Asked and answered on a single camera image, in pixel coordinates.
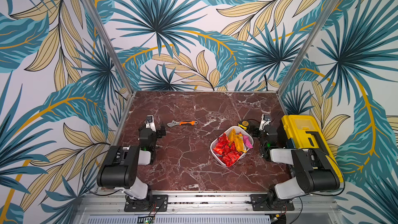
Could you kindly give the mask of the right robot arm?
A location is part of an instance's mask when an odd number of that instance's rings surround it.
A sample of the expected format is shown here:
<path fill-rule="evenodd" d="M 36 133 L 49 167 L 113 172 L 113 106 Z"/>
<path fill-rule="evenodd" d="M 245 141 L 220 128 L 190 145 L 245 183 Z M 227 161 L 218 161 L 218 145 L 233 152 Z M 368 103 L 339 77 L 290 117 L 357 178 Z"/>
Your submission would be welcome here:
<path fill-rule="evenodd" d="M 318 130 L 264 125 L 249 127 L 248 131 L 260 141 L 263 159 L 286 164 L 293 173 L 291 179 L 270 187 L 268 204 L 338 190 L 342 186 L 342 173 Z"/>

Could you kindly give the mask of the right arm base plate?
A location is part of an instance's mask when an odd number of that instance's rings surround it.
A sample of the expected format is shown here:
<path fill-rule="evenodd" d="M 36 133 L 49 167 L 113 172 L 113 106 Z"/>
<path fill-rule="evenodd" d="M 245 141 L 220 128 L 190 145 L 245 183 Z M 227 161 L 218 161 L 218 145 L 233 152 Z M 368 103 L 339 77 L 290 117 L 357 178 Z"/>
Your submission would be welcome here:
<path fill-rule="evenodd" d="M 250 204 L 253 211 L 293 211 L 295 210 L 291 199 L 281 200 L 268 194 L 251 194 Z"/>

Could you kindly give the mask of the magenta tea bag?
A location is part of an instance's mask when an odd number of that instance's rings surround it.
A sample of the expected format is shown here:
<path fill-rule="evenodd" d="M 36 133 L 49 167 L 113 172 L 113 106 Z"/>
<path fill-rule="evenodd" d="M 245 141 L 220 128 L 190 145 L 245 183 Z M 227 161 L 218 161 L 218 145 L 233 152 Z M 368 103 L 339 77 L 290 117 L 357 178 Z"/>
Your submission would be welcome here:
<path fill-rule="evenodd" d="M 243 136 L 243 141 L 244 141 L 244 146 L 245 146 L 246 150 L 249 150 L 249 149 L 253 148 L 250 136 L 244 135 Z"/>

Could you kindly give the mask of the white plastic storage box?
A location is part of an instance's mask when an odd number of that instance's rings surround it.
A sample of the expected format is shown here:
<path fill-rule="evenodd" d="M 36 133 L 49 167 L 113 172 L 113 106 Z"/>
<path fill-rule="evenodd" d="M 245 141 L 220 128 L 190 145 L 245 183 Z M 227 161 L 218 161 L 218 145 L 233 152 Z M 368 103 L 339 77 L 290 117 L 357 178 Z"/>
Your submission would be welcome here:
<path fill-rule="evenodd" d="M 245 157 L 254 147 L 254 140 L 242 124 L 232 126 L 210 144 L 210 152 L 225 168 Z"/>

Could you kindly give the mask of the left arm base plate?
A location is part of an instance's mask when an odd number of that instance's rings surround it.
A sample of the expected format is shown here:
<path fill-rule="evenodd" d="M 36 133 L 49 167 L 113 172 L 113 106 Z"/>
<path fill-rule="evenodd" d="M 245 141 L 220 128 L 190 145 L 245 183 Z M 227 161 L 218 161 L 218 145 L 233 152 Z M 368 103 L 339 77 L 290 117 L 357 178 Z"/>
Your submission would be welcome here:
<path fill-rule="evenodd" d="M 134 200 L 125 197 L 125 212 L 166 212 L 168 207 L 168 195 L 152 195 L 148 199 Z"/>

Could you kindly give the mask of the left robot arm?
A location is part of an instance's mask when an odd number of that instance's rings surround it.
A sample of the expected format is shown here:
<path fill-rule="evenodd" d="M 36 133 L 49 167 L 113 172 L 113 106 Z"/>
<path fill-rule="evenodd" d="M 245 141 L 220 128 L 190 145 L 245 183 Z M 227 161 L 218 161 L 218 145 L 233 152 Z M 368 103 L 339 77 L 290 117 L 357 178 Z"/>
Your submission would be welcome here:
<path fill-rule="evenodd" d="M 110 148 L 96 182 L 100 187 L 121 191 L 130 201 L 151 201 L 151 187 L 138 178 L 137 170 L 154 163 L 157 140 L 166 135 L 166 129 L 165 125 L 157 130 L 146 124 L 139 133 L 139 145 Z"/>

